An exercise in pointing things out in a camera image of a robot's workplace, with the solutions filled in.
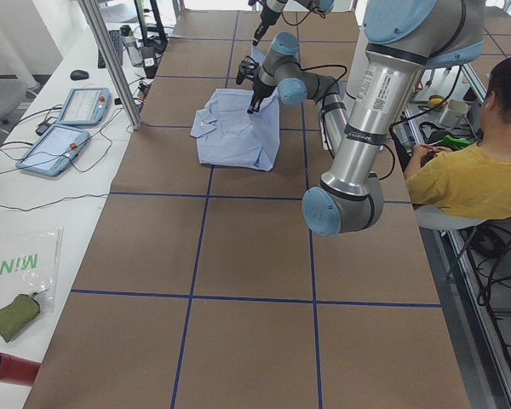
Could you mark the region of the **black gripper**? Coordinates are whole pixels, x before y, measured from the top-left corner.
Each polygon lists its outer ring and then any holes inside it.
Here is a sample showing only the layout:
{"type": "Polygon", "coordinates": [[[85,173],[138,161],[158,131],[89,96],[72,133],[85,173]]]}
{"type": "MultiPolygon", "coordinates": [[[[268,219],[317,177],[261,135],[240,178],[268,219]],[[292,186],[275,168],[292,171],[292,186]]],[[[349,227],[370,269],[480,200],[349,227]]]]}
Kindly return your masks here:
{"type": "Polygon", "coordinates": [[[262,11],[260,14],[261,23],[258,26],[252,44],[257,46],[261,41],[261,35],[264,35],[270,26],[274,26],[277,22],[277,13],[274,11],[262,11]]]}
{"type": "Polygon", "coordinates": [[[261,104],[264,98],[267,98],[273,94],[274,86],[267,85],[262,82],[259,78],[255,78],[253,81],[253,97],[251,98],[250,105],[247,109],[248,114],[253,114],[261,110],[261,104]]]}

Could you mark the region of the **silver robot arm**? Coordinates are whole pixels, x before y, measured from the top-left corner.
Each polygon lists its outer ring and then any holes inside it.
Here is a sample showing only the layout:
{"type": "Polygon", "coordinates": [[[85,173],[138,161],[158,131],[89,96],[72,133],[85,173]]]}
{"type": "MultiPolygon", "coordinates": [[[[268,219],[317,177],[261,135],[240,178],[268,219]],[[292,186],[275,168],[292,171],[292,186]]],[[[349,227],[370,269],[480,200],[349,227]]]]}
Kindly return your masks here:
{"type": "Polygon", "coordinates": [[[286,105],[314,101],[334,160],[302,199],[307,226],[322,236],[374,225],[383,208],[373,164],[388,131],[424,71],[475,60],[483,46],[481,1],[370,1],[362,24],[367,65],[352,108],[340,82],[303,69],[298,40],[287,32],[273,39],[262,62],[246,57],[238,81],[252,82],[249,112],[278,94],[286,105]]]}
{"type": "MultiPolygon", "coordinates": [[[[260,12],[260,24],[256,28],[252,44],[257,46],[267,33],[271,26],[275,26],[278,19],[282,16],[288,0],[267,0],[267,1],[248,1],[249,6],[260,3],[262,6],[260,12]]],[[[295,0],[295,3],[301,5],[308,14],[316,14],[321,18],[330,13],[334,7],[334,0],[295,0]]]]}

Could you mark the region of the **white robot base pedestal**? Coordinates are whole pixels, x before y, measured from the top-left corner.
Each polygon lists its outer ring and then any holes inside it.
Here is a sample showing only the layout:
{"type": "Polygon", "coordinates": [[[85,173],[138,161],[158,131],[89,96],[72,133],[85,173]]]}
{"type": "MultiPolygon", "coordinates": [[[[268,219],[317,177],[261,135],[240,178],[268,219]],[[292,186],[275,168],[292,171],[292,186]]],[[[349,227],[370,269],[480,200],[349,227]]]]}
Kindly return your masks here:
{"type": "Polygon", "coordinates": [[[356,43],[356,48],[353,55],[353,61],[349,70],[348,81],[345,85],[346,100],[355,100],[361,84],[365,78],[365,70],[369,64],[365,49],[368,44],[368,38],[365,36],[365,28],[361,26],[359,28],[359,37],[356,43]]]}

